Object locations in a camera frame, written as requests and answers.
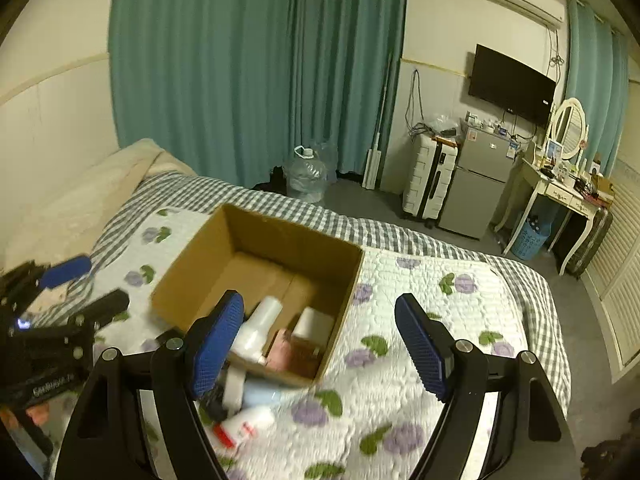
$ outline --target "screw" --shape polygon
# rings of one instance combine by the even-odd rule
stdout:
[[[458,339],[456,341],[456,348],[461,352],[468,354],[473,350],[474,346],[471,344],[471,342],[467,341],[466,339]]]
[[[118,356],[118,351],[115,348],[107,348],[102,352],[102,358],[105,361],[113,361]]]
[[[536,362],[536,355],[529,351],[524,351],[520,354],[520,358],[528,365],[532,365]]]
[[[182,341],[182,339],[180,339],[179,337],[172,337],[171,339],[169,339],[169,341],[166,342],[166,347],[169,350],[179,350],[180,348],[182,348],[184,341]]]

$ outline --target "blue trash basket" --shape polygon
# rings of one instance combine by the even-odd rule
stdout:
[[[538,253],[550,234],[551,225],[541,226],[540,232],[537,233],[527,220],[524,222],[516,241],[511,246],[511,252],[521,260],[530,260]]]

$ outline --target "gingham fabric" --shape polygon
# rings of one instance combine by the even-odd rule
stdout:
[[[186,176],[173,171],[142,181],[96,242],[91,256],[91,272],[72,283],[65,303],[49,309],[35,320],[35,324],[59,324],[81,310],[91,294],[95,273],[122,253],[129,237],[149,213],[162,206],[208,213],[223,202],[296,222],[358,245],[401,254],[491,264],[504,276],[522,310],[529,349],[539,357],[566,413],[571,395],[569,363],[551,291],[545,279],[534,270],[513,260],[467,251],[396,225],[348,218],[279,194],[249,190],[213,178]]]

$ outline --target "television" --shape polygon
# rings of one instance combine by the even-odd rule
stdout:
[[[482,45],[476,46],[469,95],[546,126],[556,82],[531,67]]]

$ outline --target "curtain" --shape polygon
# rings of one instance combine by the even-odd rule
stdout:
[[[626,38],[595,17],[590,6],[568,0],[569,72],[565,97],[582,104],[589,125],[587,168],[596,152],[609,176],[625,122],[628,91]]]
[[[406,0],[298,0],[293,47],[296,143],[329,141],[338,170],[363,173],[376,130],[386,146]],[[382,126],[377,128],[382,109]]]
[[[251,187],[297,144],[364,169],[391,123],[405,0],[113,0],[114,119],[197,173]]]
[[[294,145],[295,0],[113,0],[109,50],[121,146],[144,137],[198,174],[253,186]]]

